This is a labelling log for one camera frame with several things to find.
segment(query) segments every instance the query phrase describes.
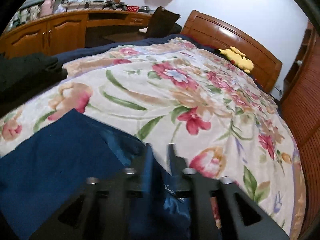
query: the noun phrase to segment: floral bedspread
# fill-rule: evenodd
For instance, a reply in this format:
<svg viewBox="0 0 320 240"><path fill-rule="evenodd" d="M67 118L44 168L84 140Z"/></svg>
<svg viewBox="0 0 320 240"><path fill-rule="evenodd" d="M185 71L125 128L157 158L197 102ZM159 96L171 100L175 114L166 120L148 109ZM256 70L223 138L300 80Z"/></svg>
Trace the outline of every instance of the floral bedspread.
<svg viewBox="0 0 320 240"><path fill-rule="evenodd" d="M276 104L248 75L180 38L119 46L64 68L67 80L0 120L1 156L75 108L151 143L166 169L166 146L175 143L190 167L231 177L297 239L305 209L299 152Z"/></svg>

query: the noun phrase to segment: drawer handle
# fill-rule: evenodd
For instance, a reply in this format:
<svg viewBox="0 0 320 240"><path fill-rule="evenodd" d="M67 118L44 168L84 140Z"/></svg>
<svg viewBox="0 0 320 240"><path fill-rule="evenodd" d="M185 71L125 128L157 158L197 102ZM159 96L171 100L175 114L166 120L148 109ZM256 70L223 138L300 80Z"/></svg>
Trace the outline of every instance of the drawer handle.
<svg viewBox="0 0 320 240"><path fill-rule="evenodd" d="M50 42L51 42L51 30L49 30L49 36L48 36L48 43L49 43L49 46L50 46Z"/></svg>
<svg viewBox="0 0 320 240"><path fill-rule="evenodd" d="M42 33L42 47L44 48L44 34L45 32Z"/></svg>

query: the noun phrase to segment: wooden desk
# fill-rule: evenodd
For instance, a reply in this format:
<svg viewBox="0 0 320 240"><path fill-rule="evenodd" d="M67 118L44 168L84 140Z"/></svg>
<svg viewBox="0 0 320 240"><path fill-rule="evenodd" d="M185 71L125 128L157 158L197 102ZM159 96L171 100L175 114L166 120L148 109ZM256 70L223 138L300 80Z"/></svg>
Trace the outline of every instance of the wooden desk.
<svg viewBox="0 0 320 240"><path fill-rule="evenodd" d="M113 10L82 10L53 14L21 25L0 37L6 58L42 52L52 56L84 48L86 29L98 26L148 26L151 16Z"/></svg>

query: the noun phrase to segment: bed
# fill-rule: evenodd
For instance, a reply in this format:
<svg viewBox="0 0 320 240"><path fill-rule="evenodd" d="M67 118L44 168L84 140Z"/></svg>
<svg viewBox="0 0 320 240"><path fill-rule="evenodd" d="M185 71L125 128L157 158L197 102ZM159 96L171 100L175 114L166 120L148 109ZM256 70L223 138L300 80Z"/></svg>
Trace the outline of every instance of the bed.
<svg viewBox="0 0 320 240"><path fill-rule="evenodd" d="M297 239L306 199L299 152L267 94L282 63L247 34L197 11L182 35L150 42L58 55L68 78L0 120L1 156L75 108L151 143L168 171L166 145L175 143L190 167L231 177ZM252 60L256 80L216 53L229 46Z"/></svg>

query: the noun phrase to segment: wooden wardrobe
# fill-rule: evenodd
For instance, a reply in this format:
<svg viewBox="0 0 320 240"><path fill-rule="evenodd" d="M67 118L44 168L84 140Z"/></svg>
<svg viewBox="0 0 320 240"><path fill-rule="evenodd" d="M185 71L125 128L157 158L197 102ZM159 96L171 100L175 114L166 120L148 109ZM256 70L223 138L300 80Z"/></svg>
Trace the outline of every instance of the wooden wardrobe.
<svg viewBox="0 0 320 240"><path fill-rule="evenodd" d="M280 101L306 181L307 206L300 237L320 218L320 37L314 29L309 42L294 84Z"/></svg>

